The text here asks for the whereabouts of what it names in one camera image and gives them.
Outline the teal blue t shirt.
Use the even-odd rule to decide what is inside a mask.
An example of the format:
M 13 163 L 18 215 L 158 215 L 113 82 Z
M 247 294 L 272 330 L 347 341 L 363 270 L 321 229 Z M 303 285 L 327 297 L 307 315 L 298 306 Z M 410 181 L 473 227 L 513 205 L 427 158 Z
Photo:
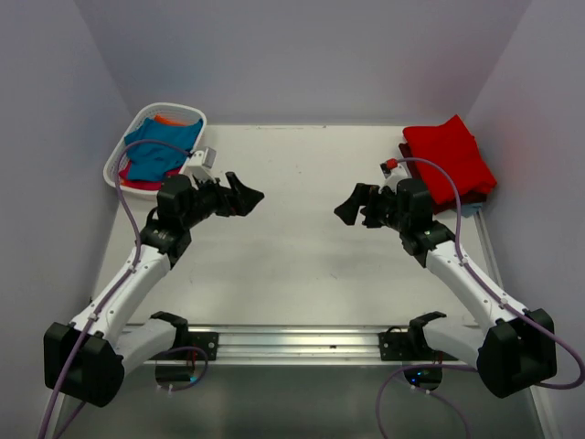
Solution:
M 169 126 L 146 118 L 139 128 L 124 137 L 126 145 L 144 140 L 144 143 L 129 149 L 126 154 L 131 167 L 128 178 L 158 181 L 169 170 L 180 168 L 186 161 L 186 155 L 174 148 L 152 143 L 152 140 L 190 152 L 202 128 L 202 119 L 188 126 Z

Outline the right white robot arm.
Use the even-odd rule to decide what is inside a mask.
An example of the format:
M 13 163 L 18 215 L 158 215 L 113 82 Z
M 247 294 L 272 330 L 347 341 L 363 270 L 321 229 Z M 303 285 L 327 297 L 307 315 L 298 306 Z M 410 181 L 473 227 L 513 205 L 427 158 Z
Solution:
M 454 233 L 433 217 L 431 194 L 422 181 L 405 178 L 394 188 L 358 183 L 334 213 L 349 226 L 362 215 L 369 229 L 397 231 L 405 252 L 440 279 L 472 315 L 474 327 L 439 311 L 411 319 L 408 336 L 418 354 L 441 351 L 466 363 L 499 398 L 556 375 L 555 343 L 545 333 L 554 329 L 550 315 L 528 310 L 456 250 Z

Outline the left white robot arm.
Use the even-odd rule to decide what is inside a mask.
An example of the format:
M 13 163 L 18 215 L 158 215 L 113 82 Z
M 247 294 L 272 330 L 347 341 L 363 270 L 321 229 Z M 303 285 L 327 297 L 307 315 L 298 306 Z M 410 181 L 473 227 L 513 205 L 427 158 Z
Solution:
M 128 260 L 106 288 L 69 323 L 52 324 L 44 335 L 48 388 L 97 407 L 109 404 L 124 378 L 148 359 L 184 353 L 207 359 L 180 316 L 156 312 L 131 332 L 129 318 L 150 291 L 175 267 L 191 242 L 191 229 L 212 215 L 245 217 L 263 200 L 235 173 L 217 180 L 169 177 L 140 231 Z

